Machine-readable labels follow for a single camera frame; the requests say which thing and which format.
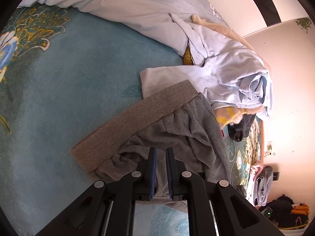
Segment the pink cloth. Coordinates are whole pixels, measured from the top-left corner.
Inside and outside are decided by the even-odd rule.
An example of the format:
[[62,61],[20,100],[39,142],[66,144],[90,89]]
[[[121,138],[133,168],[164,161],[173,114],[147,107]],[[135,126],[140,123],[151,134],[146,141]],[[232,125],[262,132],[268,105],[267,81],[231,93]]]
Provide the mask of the pink cloth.
[[246,199],[252,204],[254,204],[253,193],[254,193],[254,182],[256,181],[259,174],[262,172],[264,165],[262,162],[258,161],[250,167],[249,170],[249,180],[246,189]]

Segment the orange cloth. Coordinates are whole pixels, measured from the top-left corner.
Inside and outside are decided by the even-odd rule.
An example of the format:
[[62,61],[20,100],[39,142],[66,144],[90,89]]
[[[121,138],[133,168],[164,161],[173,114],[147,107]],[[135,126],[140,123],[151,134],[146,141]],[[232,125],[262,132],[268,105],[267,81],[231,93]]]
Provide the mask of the orange cloth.
[[309,212],[310,212],[310,208],[305,203],[303,203],[301,206],[294,206],[294,208],[291,210],[291,214],[297,214],[297,215],[308,216]]

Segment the bed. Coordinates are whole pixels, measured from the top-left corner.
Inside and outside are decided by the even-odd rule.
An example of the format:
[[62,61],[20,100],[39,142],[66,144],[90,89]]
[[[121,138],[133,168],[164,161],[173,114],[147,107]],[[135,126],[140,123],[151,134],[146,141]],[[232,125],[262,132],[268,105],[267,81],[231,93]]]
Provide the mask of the bed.
[[[70,148],[142,99],[140,71],[183,59],[122,23],[73,7],[18,8],[2,34],[10,45],[0,50],[0,205],[16,232],[29,236],[92,183]],[[249,151],[224,130],[234,185],[246,185],[248,163],[261,155],[258,119],[255,125],[260,145]],[[135,221],[134,235],[188,235],[187,214],[163,205],[137,205]]]

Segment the silver screw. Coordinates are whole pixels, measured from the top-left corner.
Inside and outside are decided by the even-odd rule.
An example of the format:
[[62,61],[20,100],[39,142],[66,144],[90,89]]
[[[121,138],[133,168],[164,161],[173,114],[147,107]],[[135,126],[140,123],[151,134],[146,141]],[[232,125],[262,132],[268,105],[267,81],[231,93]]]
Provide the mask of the silver screw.
[[103,181],[96,181],[96,182],[94,183],[94,186],[95,186],[96,188],[102,188],[102,187],[104,186],[104,182],[103,182]]
[[183,176],[183,177],[191,177],[191,176],[192,176],[192,173],[189,172],[189,171],[184,171],[184,172],[182,173],[182,176]]
[[131,175],[133,177],[139,177],[139,176],[141,176],[141,172],[140,171],[134,171],[134,172],[131,173]]
[[222,187],[227,187],[227,186],[229,185],[229,182],[226,181],[226,180],[221,180],[221,181],[219,182],[219,185],[221,185]]

